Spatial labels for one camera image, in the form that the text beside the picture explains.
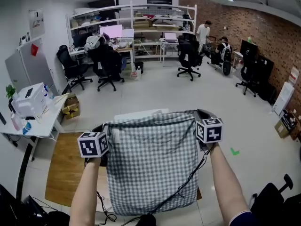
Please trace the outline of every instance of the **floor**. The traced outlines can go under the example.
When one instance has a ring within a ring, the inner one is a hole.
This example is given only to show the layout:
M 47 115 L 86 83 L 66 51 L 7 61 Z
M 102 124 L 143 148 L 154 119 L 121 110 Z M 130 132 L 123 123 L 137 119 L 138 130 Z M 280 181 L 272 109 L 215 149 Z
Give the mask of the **floor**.
M 165 67 L 157 61 L 145 62 L 141 80 L 131 81 L 125 75 L 125 83 L 115 83 L 116 92 L 113 92 L 111 85 L 97 92 L 97 78 L 93 77 L 93 83 L 84 85 L 85 91 L 80 87 L 74 88 L 73 92 L 80 101 L 81 115 L 63 121 L 62 126 L 70 132 L 83 132 L 112 120 L 117 114 L 159 108 L 169 108 L 172 112 L 206 109 L 224 122 L 221 148 L 241 183 L 247 202 L 253 193 L 260 192 L 268 182 L 280 188 L 284 184 L 285 173 L 292 178 L 294 187 L 283 192 L 284 198 L 301 193 L 300 143 L 292 141 L 290 137 L 281 139 L 278 136 L 274 129 L 278 117 L 271 112 L 271 106 L 259 97 L 254 98 L 251 93 L 244 96 L 242 89 L 235 87 L 235 83 L 239 82 L 237 77 L 223 76 L 220 70 L 215 71 L 207 65 L 206 59 L 199 69 L 201 78 L 195 77 L 193 82 L 188 75 L 176 77 L 177 65 L 178 62 L 174 60 L 165 61 Z M 39 142 L 35 161 L 28 164 L 23 198 L 30 194 L 51 207 L 69 213 L 70 208 L 44 199 L 54 146 L 49 139 Z M 240 153 L 234 156 L 231 148 Z M 189 207 L 156 214 L 158 226 L 222 225 L 210 158 L 199 171 L 198 178 L 203 198 Z M 117 222 L 108 221 L 108 225 L 119 226 L 129 219 L 118 217 Z M 103 221 L 103 213 L 97 213 L 96 222 Z

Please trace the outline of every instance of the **forearm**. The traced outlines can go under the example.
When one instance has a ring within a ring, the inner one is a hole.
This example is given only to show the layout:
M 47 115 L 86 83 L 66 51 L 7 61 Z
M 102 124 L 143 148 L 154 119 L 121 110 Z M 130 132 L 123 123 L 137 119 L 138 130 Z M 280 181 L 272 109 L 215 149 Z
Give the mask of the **forearm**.
M 83 172 L 71 204 L 71 226 L 93 226 L 100 158 L 89 162 Z
M 214 187 L 225 225 L 238 213 L 248 210 L 241 186 L 219 145 L 211 152 Z

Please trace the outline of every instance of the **plastic bag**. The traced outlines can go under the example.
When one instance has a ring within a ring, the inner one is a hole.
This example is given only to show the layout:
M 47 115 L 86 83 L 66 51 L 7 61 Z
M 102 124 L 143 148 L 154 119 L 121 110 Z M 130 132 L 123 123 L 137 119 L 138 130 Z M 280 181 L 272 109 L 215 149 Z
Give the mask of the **plastic bag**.
M 135 71 L 131 72 L 131 78 L 135 81 L 140 80 L 140 78 L 141 78 L 141 68 L 140 68 L 140 66 L 138 66 L 138 68 Z

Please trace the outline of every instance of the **potted plant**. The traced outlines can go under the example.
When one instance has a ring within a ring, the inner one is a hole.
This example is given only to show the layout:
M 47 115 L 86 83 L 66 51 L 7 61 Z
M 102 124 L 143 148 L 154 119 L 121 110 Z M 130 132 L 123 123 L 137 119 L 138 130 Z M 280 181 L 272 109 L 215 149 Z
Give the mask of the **potted plant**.
M 18 98 L 18 94 L 16 93 L 16 89 L 11 84 L 6 86 L 5 89 L 6 89 L 6 97 L 8 99 L 12 98 L 13 100 L 16 100 Z

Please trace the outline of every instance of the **wheelchair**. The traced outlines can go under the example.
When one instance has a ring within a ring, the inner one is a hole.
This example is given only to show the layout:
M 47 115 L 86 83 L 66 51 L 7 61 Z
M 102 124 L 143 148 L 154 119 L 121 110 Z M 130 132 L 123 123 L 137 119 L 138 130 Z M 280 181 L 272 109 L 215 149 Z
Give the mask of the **wheelchair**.
M 225 76 L 228 76 L 231 72 L 231 52 L 229 50 L 225 51 L 224 60 L 222 60 L 220 57 L 216 58 L 215 52 L 211 52 L 211 63 L 207 62 L 209 65 L 217 65 L 217 69 L 222 69 L 222 72 Z

